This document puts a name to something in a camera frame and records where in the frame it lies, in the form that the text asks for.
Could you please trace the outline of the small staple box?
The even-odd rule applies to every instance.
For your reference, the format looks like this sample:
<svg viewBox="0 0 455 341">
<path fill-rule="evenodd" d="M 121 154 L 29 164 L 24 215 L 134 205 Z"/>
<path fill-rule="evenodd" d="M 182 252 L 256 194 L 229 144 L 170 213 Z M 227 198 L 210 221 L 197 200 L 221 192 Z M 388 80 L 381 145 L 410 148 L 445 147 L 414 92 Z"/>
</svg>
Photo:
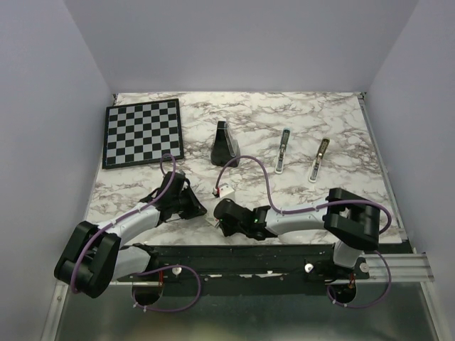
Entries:
<svg viewBox="0 0 455 341">
<path fill-rule="evenodd" d="M 206 218 L 206 221 L 211 225 L 213 226 L 214 228 L 218 228 L 219 227 L 219 221 L 214 218 L 214 217 L 207 217 Z"/>
</svg>

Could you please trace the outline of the black wedge stand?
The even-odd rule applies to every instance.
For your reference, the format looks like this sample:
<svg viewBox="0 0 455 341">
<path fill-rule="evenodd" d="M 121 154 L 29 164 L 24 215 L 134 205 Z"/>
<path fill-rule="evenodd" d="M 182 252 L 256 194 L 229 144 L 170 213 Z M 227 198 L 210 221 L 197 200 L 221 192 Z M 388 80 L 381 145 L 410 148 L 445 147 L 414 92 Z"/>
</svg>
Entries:
<svg viewBox="0 0 455 341">
<path fill-rule="evenodd" d="M 231 134 L 228 122 L 225 120 L 218 121 L 210 151 L 210 162 L 214 166 L 223 167 L 228 161 L 240 154 L 239 144 Z"/>
</svg>

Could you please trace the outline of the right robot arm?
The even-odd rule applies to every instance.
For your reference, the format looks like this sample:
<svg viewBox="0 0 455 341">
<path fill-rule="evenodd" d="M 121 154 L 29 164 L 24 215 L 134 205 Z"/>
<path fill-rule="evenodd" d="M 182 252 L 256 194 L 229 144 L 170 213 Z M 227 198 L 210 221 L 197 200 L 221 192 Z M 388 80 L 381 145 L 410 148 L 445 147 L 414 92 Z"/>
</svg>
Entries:
<svg viewBox="0 0 455 341">
<path fill-rule="evenodd" d="M 345 277 L 363 251 L 375 251 L 379 245 L 380 207 L 342 188 L 330 189 L 325 199 L 308 208 L 295 207 L 291 214 L 270 206 L 249 210 L 224 198 L 213 216 L 226 237 L 240 233 L 262 241 L 291 232 L 330 232 L 338 239 L 327 261 L 328 272 L 335 278 Z"/>
</svg>

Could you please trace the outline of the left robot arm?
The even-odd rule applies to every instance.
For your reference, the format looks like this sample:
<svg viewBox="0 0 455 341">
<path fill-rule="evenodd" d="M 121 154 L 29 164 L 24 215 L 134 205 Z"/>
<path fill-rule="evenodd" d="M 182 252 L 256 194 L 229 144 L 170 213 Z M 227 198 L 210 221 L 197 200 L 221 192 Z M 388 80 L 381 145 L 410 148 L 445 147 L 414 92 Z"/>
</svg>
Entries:
<svg viewBox="0 0 455 341">
<path fill-rule="evenodd" d="M 151 251 L 127 243 L 172 215 L 190 220 L 206 213 L 184 173 L 169 171 L 160 187 L 123 215 L 97 224 L 80 222 L 54 268 L 54 277 L 91 298 L 100 296 L 112 280 L 129 274 L 151 280 L 158 270 Z"/>
</svg>

